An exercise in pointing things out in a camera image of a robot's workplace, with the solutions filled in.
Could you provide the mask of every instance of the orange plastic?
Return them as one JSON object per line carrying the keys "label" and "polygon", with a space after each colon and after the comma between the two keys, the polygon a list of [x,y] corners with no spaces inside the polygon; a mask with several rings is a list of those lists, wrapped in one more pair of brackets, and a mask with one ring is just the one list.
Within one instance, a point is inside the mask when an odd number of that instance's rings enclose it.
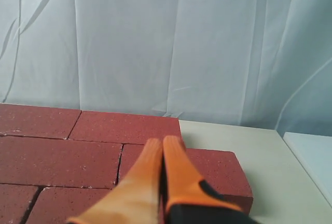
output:
{"label": "orange plastic", "polygon": [[121,183],[67,223],[157,224],[161,166],[162,142],[151,138]]}
{"label": "orange plastic", "polygon": [[169,197],[165,208],[166,214],[175,204],[223,207],[242,211],[239,206],[215,199],[202,191],[199,182],[204,178],[190,162],[178,137],[166,136],[164,138],[163,153]]}

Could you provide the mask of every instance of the table surface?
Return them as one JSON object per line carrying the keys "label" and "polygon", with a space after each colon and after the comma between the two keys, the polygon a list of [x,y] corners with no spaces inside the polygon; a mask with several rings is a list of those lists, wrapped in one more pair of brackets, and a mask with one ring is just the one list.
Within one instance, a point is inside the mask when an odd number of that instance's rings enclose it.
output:
{"label": "table surface", "polygon": [[286,132],[284,140],[332,206],[332,137]]}
{"label": "table surface", "polygon": [[332,208],[276,131],[183,120],[180,126],[188,148],[236,154],[252,187],[255,220],[331,223]]}

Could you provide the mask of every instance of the white table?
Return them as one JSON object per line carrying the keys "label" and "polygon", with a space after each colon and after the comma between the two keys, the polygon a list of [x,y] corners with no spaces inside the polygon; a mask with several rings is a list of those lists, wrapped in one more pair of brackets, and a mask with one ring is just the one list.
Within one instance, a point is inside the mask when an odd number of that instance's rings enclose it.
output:
{"label": "white table", "polygon": [[276,131],[180,121],[188,148],[233,151],[262,224],[332,223],[332,208]]}
{"label": "white table", "polygon": [[284,140],[332,206],[332,137],[286,132]]}

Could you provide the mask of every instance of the white backdrop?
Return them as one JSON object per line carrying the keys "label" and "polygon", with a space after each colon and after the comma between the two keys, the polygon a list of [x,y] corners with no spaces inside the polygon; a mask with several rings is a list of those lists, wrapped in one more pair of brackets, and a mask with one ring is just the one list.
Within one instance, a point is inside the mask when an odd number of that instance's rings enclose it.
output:
{"label": "white backdrop", "polygon": [[332,135],[332,0],[0,0],[0,101]]}

